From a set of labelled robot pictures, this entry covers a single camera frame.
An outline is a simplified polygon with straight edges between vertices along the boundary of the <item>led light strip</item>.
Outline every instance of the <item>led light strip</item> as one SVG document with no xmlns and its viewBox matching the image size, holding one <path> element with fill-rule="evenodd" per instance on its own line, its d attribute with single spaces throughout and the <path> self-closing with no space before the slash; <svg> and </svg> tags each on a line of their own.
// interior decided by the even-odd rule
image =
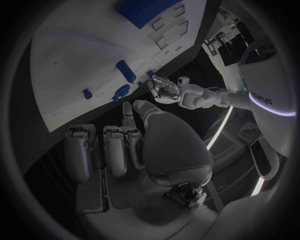
<svg viewBox="0 0 300 240">
<path fill-rule="evenodd" d="M 217 140 L 217 138 L 218 138 L 218 136 L 220 135 L 220 133 L 221 133 L 221 131 L 223 130 L 223 128 L 224 128 L 224 126 L 225 126 L 225 124 L 226 124 L 226 122 L 227 122 L 227 120 L 228 120 L 228 118 L 229 118 L 229 116 L 230 116 L 230 114 L 231 114 L 231 112 L 232 112 L 232 110 L 233 110 L 233 106 L 230 106 L 230 108 L 229 108 L 229 110 L 228 110 L 228 112 L 227 112 L 227 114 L 226 114 L 226 116 L 225 116 L 225 118 L 224 118 L 224 120 L 223 120 L 223 122 L 222 122 L 222 124 L 221 124 L 221 126 L 219 127 L 219 129 L 216 131 L 216 133 L 215 133 L 215 135 L 213 136 L 213 138 L 211 139 L 211 141 L 210 141 L 210 143 L 207 145 L 207 150 L 209 150 L 209 149 L 211 149 L 211 147 L 212 147 L 212 145 L 215 143 L 215 141 Z"/>
<path fill-rule="evenodd" d="M 253 190 L 253 192 L 251 194 L 251 197 L 260 193 L 264 182 L 265 182 L 265 180 L 262 179 L 261 177 L 259 177 L 258 182 L 256 184 L 256 187 L 254 188 L 254 190 Z"/>
<path fill-rule="evenodd" d="M 277 114 L 277 115 L 280 115 L 280 116 L 285 116 L 285 117 L 290 117 L 290 116 L 295 116 L 295 115 L 296 115 L 296 112 L 283 113 L 283 112 L 274 111 L 274 110 L 272 110 L 272 109 L 270 109 L 270 108 L 267 108 L 266 106 L 264 106 L 264 105 L 260 104 L 259 102 L 257 102 L 257 101 L 253 98 L 253 96 L 251 96 L 251 93 L 250 93 L 250 92 L 249 92 L 249 97 L 250 97 L 250 99 L 251 99 L 251 101 L 252 101 L 253 103 L 255 103 L 257 106 L 260 106 L 261 108 L 267 110 L 267 111 L 270 112 L 270 113 Z"/>
</svg>

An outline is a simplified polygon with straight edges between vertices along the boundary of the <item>white panel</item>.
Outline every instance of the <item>white panel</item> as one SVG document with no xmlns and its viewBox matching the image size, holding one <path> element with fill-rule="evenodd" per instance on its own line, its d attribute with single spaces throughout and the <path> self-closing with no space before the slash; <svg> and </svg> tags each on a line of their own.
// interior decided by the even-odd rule
<svg viewBox="0 0 300 240">
<path fill-rule="evenodd" d="M 125 60 L 136 74 L 131 94 L 147 79 L 147 70 L 157 71 L 193 46 L 206 5 L 206 0 L 183 0 L 138 29 L 114 10 L 117 2 L 69 0 L 33 36 L 32 86 L 50 132 L 112 102 L 116 90 L 130 84 L 116 68 L 118 61 Z M 172 22 L 178 16 L 181 21 Z M 183 25 L 173 31 L 185 19 L 187 29 Z M 167 44 L 163 50 L 160 39 L 151 37 L 155 30 L 163 32 L 165 39 L 158 43 Z M 90 100 L 85 100 L 84 89 L 92 92 Z"/>
</svg>

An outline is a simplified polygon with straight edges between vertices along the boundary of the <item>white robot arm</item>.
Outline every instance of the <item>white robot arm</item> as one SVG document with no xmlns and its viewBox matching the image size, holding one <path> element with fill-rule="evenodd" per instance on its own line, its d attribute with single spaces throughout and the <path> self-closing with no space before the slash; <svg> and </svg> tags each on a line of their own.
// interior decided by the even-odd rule
<svg viewBox="0 0 300 240">
<path fill-rule="evenodd" d="M 252 110 L 250 99 L 244 93 L 232 93 L 227 90 L 212 91 L 196 84 L 190 84 L 188 77 L 178 78 L 175 84 L 167 78 L 161 78 L 148 73 L 147 85 L 155 101 L 161 104 L 178 103 L 186 109 L 210 108 L 213 105 L 226 108 L 233 106 L 236 108 Z"/>
</svg>

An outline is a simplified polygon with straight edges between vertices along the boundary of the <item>robotic hand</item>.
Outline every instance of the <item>robotic hand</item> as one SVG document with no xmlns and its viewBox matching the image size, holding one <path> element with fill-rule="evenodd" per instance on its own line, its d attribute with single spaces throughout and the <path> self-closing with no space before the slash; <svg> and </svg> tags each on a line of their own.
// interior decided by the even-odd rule
<svg viewBox="0 0 300 240">
<path fill-rule="evenodd" d="M 178 78 L 178 83 L 169 81 L 166 77 L 156 76 L 148 72 L 147 85 L 156 102 L 161 104 L 178 103 L 186 109 L 210 108 L 213 105 L 226 108 L 233 106 L 252 110 L 249 96 L 244 93 L 231 93 L 227 90 L 212 91 L 196 84 L 190 84 L 185 76 Z"/>
</svg>

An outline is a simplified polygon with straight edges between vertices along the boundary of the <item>purple light strip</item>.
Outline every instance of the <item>purple light strip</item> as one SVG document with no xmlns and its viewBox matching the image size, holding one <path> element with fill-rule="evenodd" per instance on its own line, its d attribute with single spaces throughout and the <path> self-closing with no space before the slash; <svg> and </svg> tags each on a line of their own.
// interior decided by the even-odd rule
<svg viewBox="0 0 300 240">
<path fill-rule="evenodd" d="M 290 116 L 295 116 L 296 115 L 296 112 L 291 112 L 291 113 L 283 113 L 283 112 L 279 112 L 279 111 L 274 111 L 270 108 L 267 108 L 266 106 L 260 104 L 259 102 L 257 102 L 252 96 L 251 96 L 251 93 L 249 92 L 249 97 L 251 99 L 251 101 L 253 103 L 255 103 L 257 106 L 260 106 L 261 108 L 267 110 L 268 112 L 270 113 L 273 113 L 273 114 L 277 114 L 277 115 L 280 115 L 280 116 L 285 116 L 285 117 L 290 117 Z"/>
</svg>

